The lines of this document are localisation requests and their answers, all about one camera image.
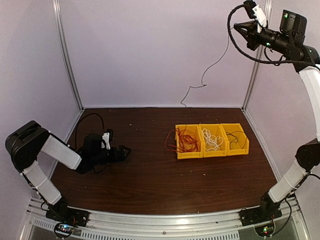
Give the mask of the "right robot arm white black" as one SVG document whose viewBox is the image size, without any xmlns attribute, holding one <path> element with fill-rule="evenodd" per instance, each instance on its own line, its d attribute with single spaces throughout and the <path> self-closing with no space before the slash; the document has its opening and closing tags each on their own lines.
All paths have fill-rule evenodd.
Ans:
<svg viewBox="0 0 320 240">
<path fill-rule="evenodd" d="M 276 183 L 261 197 L 259 220 L 268 220 L 281 202 L 297 194 L 315 205 L 319 186 L 302 182 L 320 170 L 320 44 L 297 8 L 266 11 L 241 3 L 227 16 L 231 49 L 249 64 L 240 106 L 252 125 Z"/>
</svg>

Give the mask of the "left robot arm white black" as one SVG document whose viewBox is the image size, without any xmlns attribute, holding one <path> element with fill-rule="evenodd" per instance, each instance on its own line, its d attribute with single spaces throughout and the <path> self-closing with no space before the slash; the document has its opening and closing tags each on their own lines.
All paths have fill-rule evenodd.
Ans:
<svg viewBox="0 0 320 240">
<path fill-rule="evenodd" d="M 83 175 L 94 171 L 96 166 L 127 159 L 132 150 L 124 145 L 111 147 L 112 135 L 112 130 L 102 135 L 91 133 L 84 138 L 82 147 L 75 150 L 31 120 L 6 138 L 5 148 L 15 169 L 44 199 L 49 211 L 61 222 L 67 222 L 72 218 L 72 211 L 66 198 L 41 169 L 37 160 L 39 153 Z"/>
</svg>

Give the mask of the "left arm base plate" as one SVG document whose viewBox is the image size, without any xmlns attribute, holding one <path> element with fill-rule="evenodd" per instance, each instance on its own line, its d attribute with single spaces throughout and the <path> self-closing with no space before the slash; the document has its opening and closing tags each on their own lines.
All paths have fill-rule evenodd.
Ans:
<svg viewBox="0 0 320 240">
<path fill-rule="evenodd" d="M 89 219 L 89 212 L 68 207 L 65 216 L 62 216 L 62 214 L 58 216 L 52 210 L 48 210 L 45 217 L 71 226 L 86 227 Z"/>
</svg>

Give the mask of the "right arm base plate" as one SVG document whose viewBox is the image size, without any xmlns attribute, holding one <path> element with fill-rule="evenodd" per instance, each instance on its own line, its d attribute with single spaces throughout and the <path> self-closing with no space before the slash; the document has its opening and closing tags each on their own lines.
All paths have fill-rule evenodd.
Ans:
<svg viewBox="0 0 320 240">
<path fill-rule="evenodd" d="M 268 222 L 273 218 L 280 218 L 281 216 L 282 212 L 278 207 L 267 209 L 262 206 L 256 206 L 253 208 L 243 208 L 239 212 L 239 218 L 243 227 Z"/>
</svg>

